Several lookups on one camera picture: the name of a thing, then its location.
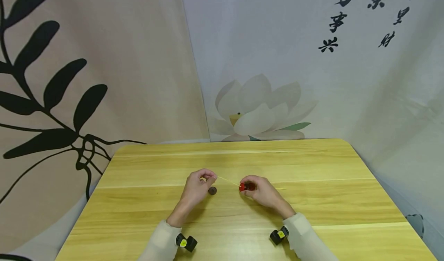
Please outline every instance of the backdrop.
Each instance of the backdrop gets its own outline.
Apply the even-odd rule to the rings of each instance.
[[[201,91],[182,0],[0,7],[0,260],[51,261],[122,140],[208,141]]]
[[[184,5],[211,141],[350,142],[444,260],[443,0]]]

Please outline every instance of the white sleeve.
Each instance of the white sleeve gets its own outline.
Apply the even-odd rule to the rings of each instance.
[[[181,231],[161,221],[137,261],[173,261],[178,249],[176,237]]]
[[[290,248],[302,261],[338,261],[318,237],[306,217],[298,213],[284,220]]]

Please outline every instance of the wooden table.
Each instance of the wooden table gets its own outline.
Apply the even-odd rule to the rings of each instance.
[[[56,261],[136,260],[181,196],[190,172],[267,177],[341,261],[436,260],[347,142],[340,139],[130,145],[108,165]],[[175,260],[298,260],[274,246],[274,212],[222,179],[189,215],[193,254]]]

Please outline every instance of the green leaf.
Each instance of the green leaf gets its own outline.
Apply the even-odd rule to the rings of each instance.
[[[43,53],[59,27],[56,21],[46,21],[35,30],[15,59],[14,67],[19,75]]]
[[[52,77],[43,93],[46,109],[52,109],[60,103],[69,83],[85,65],[85,59],[77,59],[65,65]]]
[[[81,130],[85,122],[96,111],[107,90],[108,87],[106,85],[95,85],[82,96],[74,112],[74,129],[77,132]]]
[[[34,101],[4,91],[0,91],[0,106],[18,115],[30,115],[38,110]]]
[[[5,20],[5,29],[16,24],[28,16],[36,7],[40,6],[45,0],[17,0],[12,5],[11,12]]]
[[[248,136],[251,141],[260,141],[260,139],[255,138],[254,136]]]
[[[280,130],[292,130],[292,131],[297,131],[297,130],[300,130],[300,129],[304,129],[305,127],[307,127],[308,125],[310,125],[311,123],[296,123],[296,124],[293,124],[293,125],[291,125],[291,126],[288,126],[288,127],[285,127],[285,128],[282,128],[282,129],[280,129]]]
[[[49,129],[44,130],[34,138],[15,147],[3,155],[5,159],[16,158],[35,152],[60,149],[72,144],[77,138],[77,134],[70,129]]]

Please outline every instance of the beige backdrop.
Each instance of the beige backdrop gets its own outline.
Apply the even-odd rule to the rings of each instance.
[[[6,15],[14,1],[4,0]],[[60,121],[72,127],[74,110],[84,92],[105,84],[108,91],[82,128],[82,135],[146,143],[208,139],[182,0],[46,0],[6,31],[12,62],[35,29],[48,20],[57,21],[60,29],[26,70],[36,99],[43,103],[44,89],[60,68],[75,59],[87,60],[61,103],[52,109]],[[9,74],[0,74],[0,90],[26,97]],[[43,113],[22,116],[1,107],[0,123],[36,129],[59,127]],[[2,154],[35,135],[0,127]],[[124,144],[105,148],[112,154]],[[58,151],[0,158],[0,197],[32,164]],[[108,163],[102,156],[94,161],[101,170]],[[0,204],[0,253],[15,250],[32,260],[55,258],[85,202],[87,175],[77,171],[75,163],[73,151],[58,155],[18,182]],[[100,175],[94,170],[92,174],[94,184]],[[61,218],[63,223],[49,229]]]

